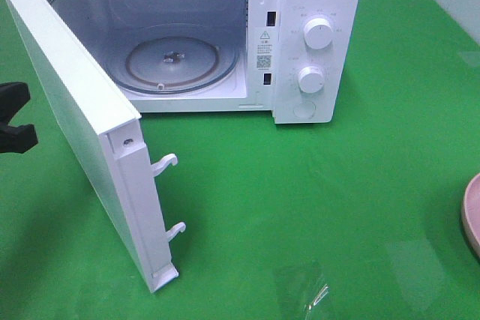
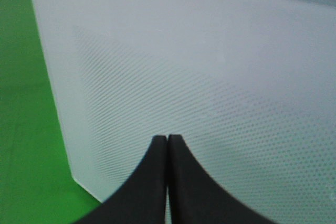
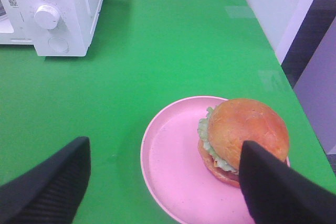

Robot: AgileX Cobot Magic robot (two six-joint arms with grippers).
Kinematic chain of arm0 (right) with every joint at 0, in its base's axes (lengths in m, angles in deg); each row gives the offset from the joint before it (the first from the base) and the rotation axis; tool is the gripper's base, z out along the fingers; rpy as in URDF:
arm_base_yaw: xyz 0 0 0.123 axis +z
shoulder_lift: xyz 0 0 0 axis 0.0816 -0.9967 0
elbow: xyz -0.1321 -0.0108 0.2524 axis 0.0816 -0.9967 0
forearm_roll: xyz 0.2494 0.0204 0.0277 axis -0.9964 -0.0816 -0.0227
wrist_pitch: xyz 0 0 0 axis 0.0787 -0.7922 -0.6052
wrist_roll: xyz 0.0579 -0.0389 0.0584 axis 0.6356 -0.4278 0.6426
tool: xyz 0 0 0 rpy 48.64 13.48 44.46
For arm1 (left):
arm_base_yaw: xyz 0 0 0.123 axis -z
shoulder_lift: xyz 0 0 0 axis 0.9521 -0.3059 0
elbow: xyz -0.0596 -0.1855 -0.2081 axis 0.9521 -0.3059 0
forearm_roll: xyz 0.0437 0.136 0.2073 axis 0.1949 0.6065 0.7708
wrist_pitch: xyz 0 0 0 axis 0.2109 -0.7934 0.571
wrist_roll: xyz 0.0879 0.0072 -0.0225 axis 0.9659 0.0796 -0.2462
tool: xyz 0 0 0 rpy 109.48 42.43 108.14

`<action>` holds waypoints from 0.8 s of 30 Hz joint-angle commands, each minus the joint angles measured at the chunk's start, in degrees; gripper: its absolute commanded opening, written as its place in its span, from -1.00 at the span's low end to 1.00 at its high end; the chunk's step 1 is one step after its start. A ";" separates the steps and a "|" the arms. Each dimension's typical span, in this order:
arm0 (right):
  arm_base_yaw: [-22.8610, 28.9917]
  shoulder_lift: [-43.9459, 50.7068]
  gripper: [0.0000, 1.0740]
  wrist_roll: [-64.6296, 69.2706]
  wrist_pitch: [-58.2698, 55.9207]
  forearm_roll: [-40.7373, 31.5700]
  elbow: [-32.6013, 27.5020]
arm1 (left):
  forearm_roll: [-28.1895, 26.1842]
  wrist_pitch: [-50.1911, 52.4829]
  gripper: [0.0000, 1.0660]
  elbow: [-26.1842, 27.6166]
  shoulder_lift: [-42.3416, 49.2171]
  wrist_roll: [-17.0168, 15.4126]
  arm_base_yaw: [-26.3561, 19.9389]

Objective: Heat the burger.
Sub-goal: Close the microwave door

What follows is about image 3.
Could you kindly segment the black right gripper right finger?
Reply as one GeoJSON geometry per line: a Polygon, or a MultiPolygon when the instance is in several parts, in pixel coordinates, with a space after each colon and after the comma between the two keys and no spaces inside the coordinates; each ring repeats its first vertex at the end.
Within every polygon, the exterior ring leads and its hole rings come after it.
{"type": "Polygon", "coordinates": [[[335,223],[335,194],[245,141],[239,183],[255,223],[335,223]]]}

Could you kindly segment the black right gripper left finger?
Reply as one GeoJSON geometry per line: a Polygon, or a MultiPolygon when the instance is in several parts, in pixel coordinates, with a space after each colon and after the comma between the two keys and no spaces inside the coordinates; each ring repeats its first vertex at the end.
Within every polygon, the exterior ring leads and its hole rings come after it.
{"type": "Polygon", "coordinates": [[[81,136],[1,186],[1,223],[72,223],[90,175],[90,140],[81,136]]]}

